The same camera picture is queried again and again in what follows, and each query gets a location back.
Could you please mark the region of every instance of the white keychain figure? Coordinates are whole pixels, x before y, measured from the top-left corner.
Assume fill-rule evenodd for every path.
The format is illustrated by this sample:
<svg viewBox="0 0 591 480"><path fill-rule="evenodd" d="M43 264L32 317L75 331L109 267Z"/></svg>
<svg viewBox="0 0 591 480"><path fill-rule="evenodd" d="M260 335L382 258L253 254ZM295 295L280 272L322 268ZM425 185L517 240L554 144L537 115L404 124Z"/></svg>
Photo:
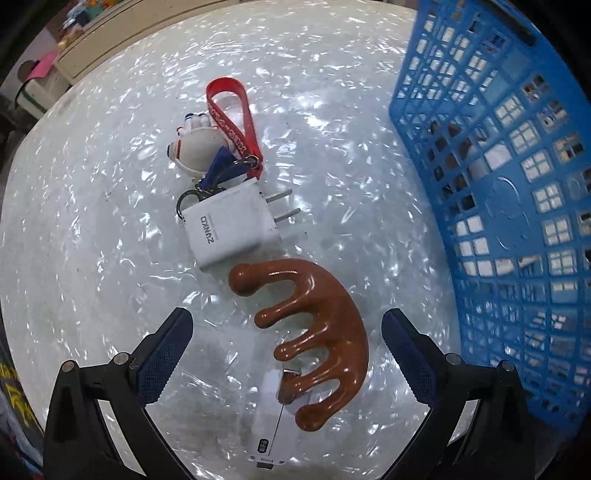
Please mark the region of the white keychain figure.
<svg viewBox="0 0 591 480"><path fill-rule="evenodd" d="M219 128L212 127L206 113L188 114L177 133L178 139L168 146L167 154L193 181L206 174L220 148L228 147L232 153L236 151L234 143L228 141Z"/></svg>

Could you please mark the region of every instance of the basket handle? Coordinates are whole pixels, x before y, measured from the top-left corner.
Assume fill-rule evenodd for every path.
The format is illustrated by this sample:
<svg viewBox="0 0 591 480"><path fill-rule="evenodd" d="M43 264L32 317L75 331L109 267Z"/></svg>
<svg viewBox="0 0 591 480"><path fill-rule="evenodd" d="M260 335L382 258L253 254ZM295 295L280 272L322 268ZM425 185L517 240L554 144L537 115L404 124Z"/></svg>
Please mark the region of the basket handle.
<svg viewBox="0 0 591 480"><path fill-rule="evenodd" d="M534 34L511 11L499 5L494 0L476 1L491 10L523 43L530 47L535 45Z"/></svg>

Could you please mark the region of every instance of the key ring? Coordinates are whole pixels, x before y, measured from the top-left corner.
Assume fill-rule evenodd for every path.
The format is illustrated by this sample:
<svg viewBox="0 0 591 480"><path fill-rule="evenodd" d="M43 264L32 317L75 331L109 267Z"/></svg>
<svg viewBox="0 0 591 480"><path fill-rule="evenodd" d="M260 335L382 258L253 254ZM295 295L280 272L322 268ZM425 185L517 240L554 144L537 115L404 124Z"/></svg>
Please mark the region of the key ring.
<svg viewBox="0 0 591 480"><path fill-rule="evenodd" d="M187 190L186 192L183 192L177 200L177 216L184 223L185 220L184 220L183 213L181 212L181 203L185 198L187 198L191 195L195 195L199 199L199 201L202 202L217 193L223 192L225 189L218 186L217 184L219 183L219 180L224 176L224 174L227 173L230 169L235 168L235 167L242 167L244 165L252 166L251 169L253 169L258 164L259 164L258 158L256 158L254 155L247 155L245 158L243 158L241 160L236 160L236 161L232 162L230 165L228 165L226 168L224 168L220 173L218 173L216 175L216 177L213 179L211 189L204 190L204 189L200 188L198 185L195 185L195 188L193 188L191 190Z"/></svg>

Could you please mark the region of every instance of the screw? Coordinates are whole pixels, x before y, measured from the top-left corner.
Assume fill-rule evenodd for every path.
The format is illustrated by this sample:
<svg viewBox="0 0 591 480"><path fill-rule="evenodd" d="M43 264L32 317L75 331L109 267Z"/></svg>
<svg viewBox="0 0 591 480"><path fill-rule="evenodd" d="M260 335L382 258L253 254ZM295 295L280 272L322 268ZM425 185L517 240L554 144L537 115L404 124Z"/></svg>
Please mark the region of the screw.
<svg viewBox="0 0 591 480"><path fill-rule="evenodd" d="M457 353L448 353L445 356L445 360L447 360L447 363L451 365L459 365L462 363L462 357Z"/></svg>
<svg viewBox="0 0 591 480"><path fill-rule="evenodd" d="M72 360L64 362L64 364L61 366L62 372L70 372L72 370L74 370L74 362Z"/></svg>
<svg viewBox="0 0 591 480"><path fill-rule="evenodd" d="M123 365L127 360L129 360L129 354L125 352L118 353L113 357L113 361L117 365Z"/></svg>
<svg viewBox="0 0 591 480"><path fill-rule="evenodd" d="M509 360L503 360L501 362L501 365L508 372L512 372L513 370L515 370L515 365L513 365L511 362L509 362Z"/></svg>

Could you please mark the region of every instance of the metal prong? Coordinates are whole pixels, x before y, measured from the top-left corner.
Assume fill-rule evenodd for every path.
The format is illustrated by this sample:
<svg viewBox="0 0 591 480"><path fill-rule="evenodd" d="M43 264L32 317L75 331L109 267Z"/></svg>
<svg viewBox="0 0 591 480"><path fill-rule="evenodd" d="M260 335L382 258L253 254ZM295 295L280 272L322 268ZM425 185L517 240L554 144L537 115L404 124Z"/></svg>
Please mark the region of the metal prong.
<svg viewBox="0 0 591 480"><path fill-rule="evenodd" d="M277 390L277 400L282 405L289 405L293 403L293 401L297 398L297 395L294 395L293 392L290 392L285 387L285 381L291 380L292 378L299 377L301 375L300 370L291 370L289 368L283 369L283 376L281 377L281 381L279 383L279 389Z"/></svg>
<svg viewBox="0 0 591 480"><path fill-rule="evenodd" d="M267 203L271 203L271 202L274 202L275 200L279 200L279 199L282 199L283 197L287 197L288 195L291 195L292 193L293 193L292 189L283 190L283 192L277 192L277 193L274 193L273 195L269 195L268 197L265 197L265 200L267 201Z"/></svg>
<svg viewBox="0 0 591 480"><path fill-rule="evenodd" d="M294 215L297 215L300 212L301 212L301 209L296 208L295 210L292 210L290 212L284 213L283 215L279 215L279 217L275 217L273 220L275 220L275 223L281 222L282 220L286 220L289 217L293 217Z"/></svg>

